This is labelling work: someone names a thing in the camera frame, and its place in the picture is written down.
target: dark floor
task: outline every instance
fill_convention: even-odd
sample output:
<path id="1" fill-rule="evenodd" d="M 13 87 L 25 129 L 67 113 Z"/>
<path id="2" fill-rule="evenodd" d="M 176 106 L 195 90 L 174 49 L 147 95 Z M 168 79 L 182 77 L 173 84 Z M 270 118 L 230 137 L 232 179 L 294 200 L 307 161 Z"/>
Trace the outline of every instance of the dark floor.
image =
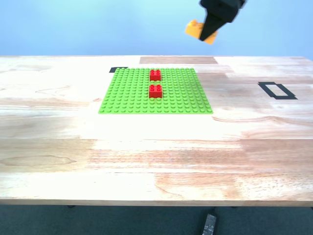
<path id="1" fill-rule="evenodd" d="M 0 205 L 0 235 L 200 235 L 210 207 Z M 313 235 L 310 208 L 216 208 L 217 235 Z"/>

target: green lego baseplate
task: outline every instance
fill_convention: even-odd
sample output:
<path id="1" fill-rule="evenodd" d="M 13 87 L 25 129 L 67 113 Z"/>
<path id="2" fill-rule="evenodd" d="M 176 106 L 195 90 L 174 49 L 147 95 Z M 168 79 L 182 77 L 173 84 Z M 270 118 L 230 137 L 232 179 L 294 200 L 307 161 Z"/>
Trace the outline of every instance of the green lego baseplate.
<path id="1" fill-rule="evenodd" d="M 161 81 L 150 81 L 150 70 Z M 162 98 L 149 98 L 150 85 L 162 85 Z M 212 114 L 194 69 L 116 69 L 100 114 Z"/>

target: light wood surface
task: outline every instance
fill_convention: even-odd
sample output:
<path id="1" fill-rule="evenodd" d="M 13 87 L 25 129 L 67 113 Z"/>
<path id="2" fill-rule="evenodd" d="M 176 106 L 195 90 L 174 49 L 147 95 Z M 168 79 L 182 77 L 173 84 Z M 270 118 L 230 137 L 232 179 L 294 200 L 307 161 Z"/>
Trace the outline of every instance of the light wood surface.
<path id="1" fill-rule="evenodd" d="M 194 68 L 214 114 L 99 115 L 111 67 Z M 0 203 L 312 207 L 312 139 L 303 57 L 0 57 Z"/>

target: darker wood plank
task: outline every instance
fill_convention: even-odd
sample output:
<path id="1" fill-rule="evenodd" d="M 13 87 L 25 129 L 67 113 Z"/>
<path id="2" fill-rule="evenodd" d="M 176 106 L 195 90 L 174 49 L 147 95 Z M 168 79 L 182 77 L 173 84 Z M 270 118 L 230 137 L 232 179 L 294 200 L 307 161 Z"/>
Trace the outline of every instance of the darker wood plank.
<path id="1" fill-rule="evenodd" d="M 217 64 L 213 56 L 143 56 L 140 64 Z"/>

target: wood grain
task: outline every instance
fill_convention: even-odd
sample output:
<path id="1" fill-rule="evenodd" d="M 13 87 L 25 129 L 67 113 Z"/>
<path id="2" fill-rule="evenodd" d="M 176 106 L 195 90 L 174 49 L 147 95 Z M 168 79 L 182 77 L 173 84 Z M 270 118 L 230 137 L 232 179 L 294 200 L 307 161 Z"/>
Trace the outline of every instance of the wood grain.
<path id="1" fill-rule="evenodd" d="M 195 68 L 214 114 L 98 115 L 119 66 Z M 0 203 L 313 206 L 312 139 L 303 57 L 0 57 Z"/>

